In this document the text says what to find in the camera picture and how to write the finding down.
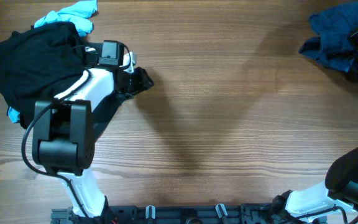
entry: black mounting rail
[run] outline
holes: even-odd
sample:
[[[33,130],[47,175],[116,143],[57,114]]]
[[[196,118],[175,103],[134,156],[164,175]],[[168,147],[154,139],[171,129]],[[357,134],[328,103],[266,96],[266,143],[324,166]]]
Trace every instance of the black mounting rail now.
[[[115,216],[110,224],[269,224],[269,206],[270,203],[223,207],[221,204],[217,207],[110,206]],[[78,223],[74,220],[78,217],[72,207],[53,209],[50,223]]]

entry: black t-shirt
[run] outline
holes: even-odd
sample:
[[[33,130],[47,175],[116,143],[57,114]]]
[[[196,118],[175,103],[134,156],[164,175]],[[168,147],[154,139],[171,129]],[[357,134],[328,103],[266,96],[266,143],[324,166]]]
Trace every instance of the black t-shirt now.
[[[13,32],[0,43],[0,93],[20,112],[23,128],[33,120],[38,99],[52,99],[82,76],[83,44],[72,22]]]

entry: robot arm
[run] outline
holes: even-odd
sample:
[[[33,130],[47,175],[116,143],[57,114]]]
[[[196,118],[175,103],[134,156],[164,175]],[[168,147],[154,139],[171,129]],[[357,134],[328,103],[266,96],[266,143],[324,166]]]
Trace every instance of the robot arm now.
[[[122,67],[129,65],[129,67],[124,70],[124,72],[132,75],[135,72],[134,66],[136,65],[137,57],[134,52],[130,52],[130,55],[131,56],[129,56],[129,54],[124,55],[124,65],[122,65]],[[112,71],[103,67],[91,68],[89,70],[85,70],[77,82],[75,82],[66,91],[57,94],[55,98],[61,99],[69,95],[73,90],[81,86],[83,83],[83,87],[76,91],[73,96],[68,97],[66,100],[89,100],[91,102],[92,111],[99,105],[104,97],[110,95],[114,91],[114,75]]]
[[[114,63],[114,57],[105,59],[107,64]],[[127,74],[134,73],[136,59],[133,53],[117,61],[123,61]],[[90,74],[84,72],[78,82],[55,97],[65,98],[66,101],[38,101],[35,104],[35,114],[40,114],[40,118],[34,125],[33,160],[44,166],[47,174],[66,178],[60,181],[73,203],[73,208],[53,210],[53,222],[190,224],[203,223],[203,220],[208,223],[214,220],[213,223],[216,223],[218,220],[221,224],[299,224],[324,223],[326,215],[339,212],[333,209],[335,207],[348,212],[358,211],[358,148],[331,166],[325,183],[306,190],[287,191],[269,204],[243,204],[237,207],[225,207],[223,204],[216,207],[109,207],[90,169],[95,144],[92,111],[105,96],[121,91],[117,89],[117,76],[109,69],[110,66],[106,66],[106,63],[99,65],[89,69]],[[74,95],[67,97],[79,86],[81,88]]]

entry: wood grain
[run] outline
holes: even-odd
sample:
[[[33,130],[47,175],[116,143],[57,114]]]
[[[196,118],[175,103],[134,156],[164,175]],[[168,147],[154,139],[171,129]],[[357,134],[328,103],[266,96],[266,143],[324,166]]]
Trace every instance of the wood grain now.
[[[96,143],[109,203],[269,202],[322,181],[358,146],[358,85],[298,49],[310,14],[340,2],[100,1],[88,40],[125,42],[155,80]],[[0,41],[71,4],[0,1]],[[48,223],[70,201],[21,161],[24,130],[6,107],[0,95],[0,223]]]

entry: clothing pile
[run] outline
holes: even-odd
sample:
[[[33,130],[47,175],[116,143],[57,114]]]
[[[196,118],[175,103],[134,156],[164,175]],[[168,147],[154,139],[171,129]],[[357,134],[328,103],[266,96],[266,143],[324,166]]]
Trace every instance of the clothing pile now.
[[[13,123],[27,128],[34,118],[37,100],[52,99],[77,82],[86,69],[92,68],[95,58],[101,55],[102,44],[87,43],[81,36],[92,31],[92,23],[85,18],[96,10],[96,1],[79,2],[59,12],[50,12],[31,30],[15,31],[9,39],[0,42],[0,93]],[[92,46],[95,51],[85,50]],[[131,75],[143,84],[136,93],[152,87],[152,80],[143,68],[136,68]],[[128,98],[125,93],[112,92],[94,109],[96,138]]]
[[[357,52],[348,37],[358,29],[358,1],[313,14],[309,22],[318,36],[307,40],[299,53],[326,68],[351,72]]]

